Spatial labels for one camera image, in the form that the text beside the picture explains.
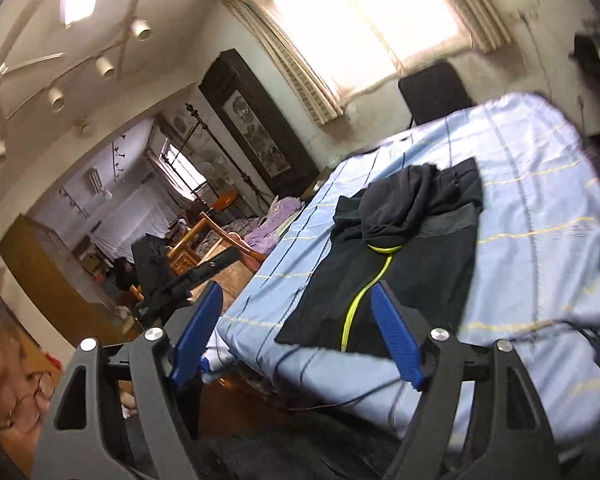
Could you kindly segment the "bright window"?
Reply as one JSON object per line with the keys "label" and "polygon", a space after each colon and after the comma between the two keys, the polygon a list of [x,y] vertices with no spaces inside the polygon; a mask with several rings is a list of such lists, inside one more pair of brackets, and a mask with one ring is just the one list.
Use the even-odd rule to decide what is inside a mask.
{"label": "bright window", "polygon": [[468,49],[449,0],[256,0],[341,102]]}

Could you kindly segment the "light blue striped bedsheet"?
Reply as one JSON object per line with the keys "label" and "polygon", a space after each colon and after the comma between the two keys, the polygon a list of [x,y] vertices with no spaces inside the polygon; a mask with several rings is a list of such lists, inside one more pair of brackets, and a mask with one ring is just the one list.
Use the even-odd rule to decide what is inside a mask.
{"label": "light blue striped bedsheet", "polygon": [[[393,362],[275,337],[329,251],[340,197],[406,166],[446,168],[468,158],[479,167],[484,209],[458,336],[470,344],[516,339],[555,439],[587,434],[600,420],[600,369],[568,324],[600,322],[600,178],[577,128],[533,93],[460,110],[340,162],[216,324],[237,363],[277,388],[404,434],[419,395]],[[535,338],[522,340],[528,330]]]}

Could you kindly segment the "black iron coat stand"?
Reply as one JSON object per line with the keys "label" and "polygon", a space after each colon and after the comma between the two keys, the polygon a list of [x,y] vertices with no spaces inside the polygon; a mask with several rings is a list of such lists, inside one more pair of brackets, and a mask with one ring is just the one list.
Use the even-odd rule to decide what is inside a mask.
{"label": "black iron coat stand", "polygon": [[224,148],[224,145],[220,142],[220,140],[216,137],[216,135],[211,131],[208,124],[201,118],[198,110],[196,110],[196,108],[193,107],[193,105],[190,103],[185,104],[185,109],[189,112],[190,116],[192,116],[193,118],[196,119],[197,125],[201,126],[202,130],[204,130],[204,132],[207,133],[207,136],[213,141],[213,143],[221,151],[221,153],[224,155],[224,157],[238,171],[238,174],[240,174],[240,177],[242,178],[242,180],[245,182],[246,185],[248,185],[251,188],[251,191],[256,196],[257,202],[265,204],[265,206],[267,206],[267,207],[271,206],[273,203],[273,200],[268,198],[268,196],[266,194],[264,194],[260,190],[260,188],[258,188],[257,185],[253,182],[250,175],[247,174],[244,170],[242,170],[242,167],[239,166],[237,162],[235,162],[235,159],[232,157],[230,152],[227,151],[226,148]]}

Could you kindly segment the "dark framed landscape painting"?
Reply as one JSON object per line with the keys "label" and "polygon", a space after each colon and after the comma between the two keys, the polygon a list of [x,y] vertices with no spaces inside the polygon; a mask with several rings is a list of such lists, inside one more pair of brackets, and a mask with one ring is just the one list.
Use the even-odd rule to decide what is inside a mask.
{"label": "dark framed landscape painting", "polygon": [[273,194],[298,197],[318,177],[294,128],[237,50],[219,54],[199,90]]}

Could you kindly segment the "left checkered curtain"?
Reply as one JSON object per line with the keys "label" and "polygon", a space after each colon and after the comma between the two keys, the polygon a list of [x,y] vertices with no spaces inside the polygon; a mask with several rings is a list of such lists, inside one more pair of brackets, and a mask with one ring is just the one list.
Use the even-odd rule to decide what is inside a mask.
{"label": "left checkered curtain", "polygon": [[343,116],[335,92],[310,66],[286,32],[256,0],[222,0],[235,18],[256,38],[317,126]]}

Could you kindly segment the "seated person in background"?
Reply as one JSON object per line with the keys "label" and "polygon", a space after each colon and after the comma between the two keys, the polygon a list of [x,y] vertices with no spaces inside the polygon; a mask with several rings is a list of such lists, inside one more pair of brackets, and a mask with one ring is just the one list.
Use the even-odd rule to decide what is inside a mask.
{"label": "seated person in background", "polygon": [[134,264],[125,257],[114,260],[114,264],[106,272],[106,277],[117,286],[120,292],[128,292],[132,286],[137,287],[140,284]]}

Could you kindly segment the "ceiling track spotlights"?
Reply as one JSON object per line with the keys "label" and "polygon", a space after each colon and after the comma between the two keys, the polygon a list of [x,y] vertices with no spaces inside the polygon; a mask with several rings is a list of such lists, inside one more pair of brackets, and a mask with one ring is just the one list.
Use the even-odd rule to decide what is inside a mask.
{"label": "ceiling track spotlights", "polygon": [[[13,66],[7,64],[10,52],[12,52],[18,39],[44,2],[45,0],[28,0],[6,34],[0,47],[0,88],[4,80],[17,75],[23,70],[30,70],[44,63],[62,60],[67,56],[65,52],[56,52],[40,56],[39,58],[32,58],[32,60],[27,60]],[[97,0],[60,0],[60,16],[69,20],[65,26],[70,27],[79,21],[89,18],[95,10],[96,3]],[[29,103],[44,94],[50,110],[55,114],[61,112],[65,107],[66,98],[64,92],[58,87],[59,81],[86,64],[94,64],[102,79],[117,76],[120,70],[123,70],[126,46],[129,41],[132,39],[145,41],[151,36],[151,27],[148,21],[137,14],[139,4],[140,0],[129,0],[121,21],[122,32],[120,32],[120,38],[112,44],[108,44],[108,46],[100,48],[84,56],[78,62],[69,65],[53,79],[47,81],[38,90],[31,93],[30,96],[25,98],[10,112],[4,111],[0,98],[0,166],[4,165],[7,159],[8,123],[20,113],[23,107],[26,107]]]}

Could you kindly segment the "person with glasses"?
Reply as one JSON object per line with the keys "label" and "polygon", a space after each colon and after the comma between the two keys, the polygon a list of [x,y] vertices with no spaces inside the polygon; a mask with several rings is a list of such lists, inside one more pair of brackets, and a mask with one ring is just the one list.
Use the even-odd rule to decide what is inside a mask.
{"label": "person with glasses", "polygon": [[28,365],[17,325],[0,297],[0,479],[30,477],[54,392],[50,372]]}

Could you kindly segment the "wooden chair with cushion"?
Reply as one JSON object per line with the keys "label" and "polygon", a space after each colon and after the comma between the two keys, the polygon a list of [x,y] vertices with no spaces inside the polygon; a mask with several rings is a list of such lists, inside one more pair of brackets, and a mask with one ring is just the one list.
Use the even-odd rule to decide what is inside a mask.
{"label": "wooden chair with cushion", "polygon": [[180,275],[231,247],[240,251],[239,260],[251,272],[257,271],[266,259],[265,254],[252,249],[237,233],[226,232],[202,212],[178,244],[168,247],[166,258],[171,270]]}

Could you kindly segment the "wooden wardrobe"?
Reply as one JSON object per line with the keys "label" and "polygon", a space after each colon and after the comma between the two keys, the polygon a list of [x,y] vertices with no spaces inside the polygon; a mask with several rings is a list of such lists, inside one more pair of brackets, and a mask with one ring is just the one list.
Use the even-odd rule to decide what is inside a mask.
{"label": "wooden wardrobe", "polygon": [[81,266],[58,234],[20,214],[0,240],[0,255],[16,282],[69,344],[93,337],[123,344],[140,334]]}

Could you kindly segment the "black hoodie yellow zipper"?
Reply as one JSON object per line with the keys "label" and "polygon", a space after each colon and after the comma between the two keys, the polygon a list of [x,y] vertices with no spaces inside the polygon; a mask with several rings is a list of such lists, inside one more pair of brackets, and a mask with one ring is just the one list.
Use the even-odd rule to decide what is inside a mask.
{"label": "black hoodie yellow zipper", "polygon": [[405,307],[455,333],[474,275],[482,181],[475,159],[407,166],[338,200],[330,249],[278,344],[385,358],[370,300],[385,281]]}

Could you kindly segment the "right checkered curtain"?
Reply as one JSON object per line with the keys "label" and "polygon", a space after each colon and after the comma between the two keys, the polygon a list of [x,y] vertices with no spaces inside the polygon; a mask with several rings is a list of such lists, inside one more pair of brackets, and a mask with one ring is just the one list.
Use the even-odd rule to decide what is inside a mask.
{"label": "right checkered curtain", "polygon": [[491,53],[513,41],[498,10],[490,0],[452,0],[458,5],[471,41],[482,53]]}

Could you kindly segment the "purple clothes pile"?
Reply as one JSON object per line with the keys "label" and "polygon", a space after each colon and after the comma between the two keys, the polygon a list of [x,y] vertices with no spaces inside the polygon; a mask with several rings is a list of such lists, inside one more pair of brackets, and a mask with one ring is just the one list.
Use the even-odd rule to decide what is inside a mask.
{"label": "purple clothes pile", "polygon": [[245,237],[255,252],[268,255],[278,244],[283,232],[302,211],[304,203],[297,197],[276,197],[262,222]]}

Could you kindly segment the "black office chair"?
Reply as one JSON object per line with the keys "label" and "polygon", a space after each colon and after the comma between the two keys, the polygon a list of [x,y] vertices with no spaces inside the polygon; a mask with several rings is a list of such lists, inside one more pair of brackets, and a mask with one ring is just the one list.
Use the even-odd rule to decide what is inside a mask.
{"label": "black office chair", "polygon": [[445,118],[476,105],[460,75],[448,61],[439,61],[398,81],[398,89],[414,125]]}

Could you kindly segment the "checkered curtain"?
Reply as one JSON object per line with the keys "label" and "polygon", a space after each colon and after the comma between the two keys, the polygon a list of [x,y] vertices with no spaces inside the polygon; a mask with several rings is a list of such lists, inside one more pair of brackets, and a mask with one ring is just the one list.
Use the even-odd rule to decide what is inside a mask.
{"label": "checkered curtain", "polygon": [[335,92],[310,66],[286,32],[256,0],[222,0],[235,18],[256,38],[317,126],[343,116]]}
{"label": "checkered curtain", "polygon": [[490,0],[452,0],[458,5],[471,41],[482,53],[491,53],[513,41],[498,10]]}

